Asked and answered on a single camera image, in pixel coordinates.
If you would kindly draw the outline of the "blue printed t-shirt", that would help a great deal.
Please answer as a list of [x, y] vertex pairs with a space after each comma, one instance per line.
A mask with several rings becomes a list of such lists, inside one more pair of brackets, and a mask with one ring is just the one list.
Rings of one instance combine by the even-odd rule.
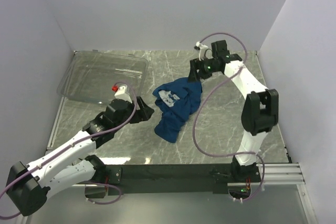
[[162, 114], [154, 128], [155, 134], [169, 143], [176, 143], [182, 126], [200, 107], [202, 92], [202, 83], [189, 82], [187, 77], [157, 87], [152, 94]]

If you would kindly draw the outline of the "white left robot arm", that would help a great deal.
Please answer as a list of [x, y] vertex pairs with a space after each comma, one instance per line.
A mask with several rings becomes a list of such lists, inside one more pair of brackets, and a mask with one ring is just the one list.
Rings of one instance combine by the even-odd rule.
[[105, 189], [116, 189], [121, 171], [118, 170], [116, 178], [112, 178], [104, 162], [92, 152], [113, 139], [126, 124], [147, 121], [153, 113], [141, 97], [134, 102], [112, 100], [65, 144], [27, 165], [22, 162], [13, 165], [4, 193], [19, 214], [29, 216], [53, 195], [77, 183], [88, 182]]

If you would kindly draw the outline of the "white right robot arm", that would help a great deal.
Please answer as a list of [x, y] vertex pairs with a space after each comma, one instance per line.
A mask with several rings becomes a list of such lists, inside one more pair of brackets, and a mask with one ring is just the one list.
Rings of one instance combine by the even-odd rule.
[[230, 177], [241, 182], [257, 171], [257, 153], [267, 134], [278, 124], [279, 94], [259, 82], [242, 58], [229, 52], [225, 40], [213, 42], [210, 47], [198, 41], [194, 48], [198, 58], [190, 61], [188, 81], [205, 80], [221, 72], [245, 100], [241, 115], [243, 138], [230, 165]]

